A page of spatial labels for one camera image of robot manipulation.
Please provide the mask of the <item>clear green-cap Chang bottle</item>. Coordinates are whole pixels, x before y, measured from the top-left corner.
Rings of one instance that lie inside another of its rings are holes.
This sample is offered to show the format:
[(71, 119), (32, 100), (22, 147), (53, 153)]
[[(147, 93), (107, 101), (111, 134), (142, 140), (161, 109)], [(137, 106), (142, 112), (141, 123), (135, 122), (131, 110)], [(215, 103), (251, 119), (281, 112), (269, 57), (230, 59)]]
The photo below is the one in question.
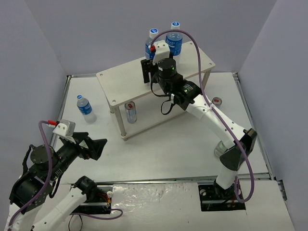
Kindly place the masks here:
[(225, 154), (227, 151), (229, 151), (232, 147), (234, 146), (234, 143), (231, 145), (227, 145), (227, 147), (225, 146), (225, 144), (220, 141), (215, 149), (214, 149), (214, 155), (219, 158), (220, 156), (222, 156), (223, 154)]

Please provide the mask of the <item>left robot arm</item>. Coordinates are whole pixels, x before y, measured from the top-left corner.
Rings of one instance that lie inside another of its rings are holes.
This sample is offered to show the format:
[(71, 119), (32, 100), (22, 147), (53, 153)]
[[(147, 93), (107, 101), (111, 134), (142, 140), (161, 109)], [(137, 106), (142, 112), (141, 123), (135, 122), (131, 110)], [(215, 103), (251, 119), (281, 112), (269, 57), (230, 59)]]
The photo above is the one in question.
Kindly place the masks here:
[(87, 132), (75, 132), (71, 137), (60, 137), (60, 140), (63, 145), (58, 151), (50, 145), (29, 145), (22, 162), (23, 173), (10, 194), (10, 209), (15, 205), (17, 211), (8, 217), (6, 230), (16, 230), (19, 216), (44, 203), (47, 195), (52, 195), (57, 189), (55, 181), (77, 157), (98, 160), (107, 143), (107, 139), (92, 140)]

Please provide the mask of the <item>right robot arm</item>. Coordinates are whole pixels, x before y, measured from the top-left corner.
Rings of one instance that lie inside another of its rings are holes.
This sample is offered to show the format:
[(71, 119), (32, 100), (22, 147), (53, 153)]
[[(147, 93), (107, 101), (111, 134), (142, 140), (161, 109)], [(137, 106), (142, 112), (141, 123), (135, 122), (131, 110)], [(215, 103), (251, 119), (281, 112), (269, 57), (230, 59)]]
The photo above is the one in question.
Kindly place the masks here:
[(178, 105), (200, 119), (220, 138), (216, 151), (220, 154), (222, 168), (214, 181), (214, 194), (218, 198), (226, 198), (231, 193), (238, 170), (253, 151), (257, 132), (237, 125), (210, 103), (199, 86), (177, 72), (174, 59), (165, 58), (157, 64), (144, 59), (141, 60), (141, 68), (145, 83), (159, 84), (162, 96), (168, 97), (171, 106)]

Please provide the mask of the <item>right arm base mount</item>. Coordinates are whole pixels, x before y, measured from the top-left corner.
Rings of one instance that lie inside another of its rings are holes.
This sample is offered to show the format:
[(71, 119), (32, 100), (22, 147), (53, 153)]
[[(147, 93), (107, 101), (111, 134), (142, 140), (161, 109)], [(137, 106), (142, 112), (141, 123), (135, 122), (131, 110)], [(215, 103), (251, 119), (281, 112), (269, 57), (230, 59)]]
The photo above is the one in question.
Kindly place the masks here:
[(222, 212), (246, 210), (235, 195), (234, 184), (224, 190), (214, 183), (198, 184), (200, 207), (202, 212)]

